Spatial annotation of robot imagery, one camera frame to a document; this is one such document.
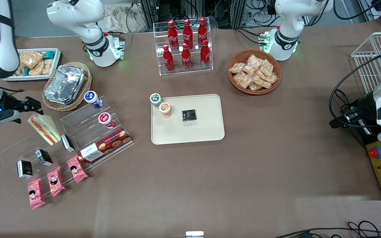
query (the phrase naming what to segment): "bottle cap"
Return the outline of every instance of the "bottle cap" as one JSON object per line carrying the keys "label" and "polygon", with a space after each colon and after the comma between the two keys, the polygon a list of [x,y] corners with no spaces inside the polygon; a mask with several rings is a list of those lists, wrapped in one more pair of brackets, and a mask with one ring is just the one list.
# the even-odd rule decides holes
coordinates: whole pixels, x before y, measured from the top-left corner
{"label": "bottle cap", "polygon": [[151,103],[157,104],[157,103],[159,103],[161,101],[161,96],[159,94],[152,94],[149,97],[149,100],[151,101]]}
{"label": "bottle cap", "polygon": [[98,100],[98,94],[95,93],[95,91],[87,91],[85,93],[85,96],[83,96],[83,99],[87,102],[87,103],[94,103]]}
{"label": "bottle cap", "polygon": [[165,113],[168,113],[170,111],[170,104],[166,103],[166,102],[163,102],[161,105],[160,105],[160,112],[165,114]]}
{"label": "bottle cap", "polygon": [[111,122],[111,115],[109,113],[103,112],[98,117],[98,121],[100,121],[102,125],[107,125]]}

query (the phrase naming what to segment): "red button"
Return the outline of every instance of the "red button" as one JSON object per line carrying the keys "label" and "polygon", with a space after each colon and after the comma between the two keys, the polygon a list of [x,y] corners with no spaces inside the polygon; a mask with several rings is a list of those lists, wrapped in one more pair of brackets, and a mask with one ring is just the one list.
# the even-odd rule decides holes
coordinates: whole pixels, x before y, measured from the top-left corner
{"label": "red button", "polygon": [[371,148],[368,153],[373,158],[377,158],[380,155],[380,152],[376,148]]}

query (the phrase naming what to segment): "emergency stop button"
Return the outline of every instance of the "emergency stop button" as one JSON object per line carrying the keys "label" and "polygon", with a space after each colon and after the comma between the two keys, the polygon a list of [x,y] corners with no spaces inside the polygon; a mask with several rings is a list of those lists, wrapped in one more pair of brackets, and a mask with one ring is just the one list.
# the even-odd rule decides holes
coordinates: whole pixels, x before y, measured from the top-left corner
{"label": "emergency stop button", "polygon": [[381,159],[381,148],[378,146],[375,146],[375,147],[369,149],[368,154],[371,157],[379,160],[379,159]]}

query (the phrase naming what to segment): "white tray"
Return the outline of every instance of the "white tray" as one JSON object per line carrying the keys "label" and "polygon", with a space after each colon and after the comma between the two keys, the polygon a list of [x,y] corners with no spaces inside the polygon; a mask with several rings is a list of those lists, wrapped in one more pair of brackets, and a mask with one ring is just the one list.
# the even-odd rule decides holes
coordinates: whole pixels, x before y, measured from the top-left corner
{"label": "white tray", "polygon": [[[165,119],[151,104],[151,140],[154,144],[174,144],[221,140],[224,138],[223,113],[217,94],[162,98],[173,115]],[[196,120],[183,122],[182,111],[195,109]]]}
{"label": "white tray", "polygon": [[57,49],[57,48],[18,49],[17,52],[20,54],[20,52],[24,51],[24,50],[31,50],[31,51],[37,51],[37,52],[39,52],[39,51],[55,51],[56,54],[54,55],[53,64],[51,66],[50,74],[48,74],[48,75],[36,75],[36,76],[33,76],[33,75],[10,76],[10,77],[4,78],[3,79],[4,81],[24,82],[24,81],[47,80],[51,77],[51,75],[53,75],[53,73],[55,73],[57,66],[58,66],[58,63],[59,63],[59,60],[60,60],[60,56],[61,56],[61,51],[59,49]]}

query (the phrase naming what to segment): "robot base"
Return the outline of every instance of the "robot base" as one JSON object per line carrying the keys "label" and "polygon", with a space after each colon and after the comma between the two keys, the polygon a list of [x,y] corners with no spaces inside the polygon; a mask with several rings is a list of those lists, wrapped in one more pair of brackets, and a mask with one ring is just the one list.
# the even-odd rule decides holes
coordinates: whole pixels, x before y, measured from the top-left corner
{"label": "robot base", "polygon": [[124,56],[124,41],[120,41],[117,37],[106,36],[108,39],[108,48],[102,53],[101,56],[93,56],[89,50],[91,60],[99,67],[111,66]]}
{"label": "robot base", "polygon": [[281,45],[279,45],[274,37],[275,33],[277,32],[277,29],[272,29],[270,31],[271,34],[271,48],[269,54],[271,54],[277,61],[284,61],[290,58],[292,53],[295,50],[295,47],[297,44],[294,44],[293,46],[291,44],[285,45],[284,48],[287,48],[284,50]]}

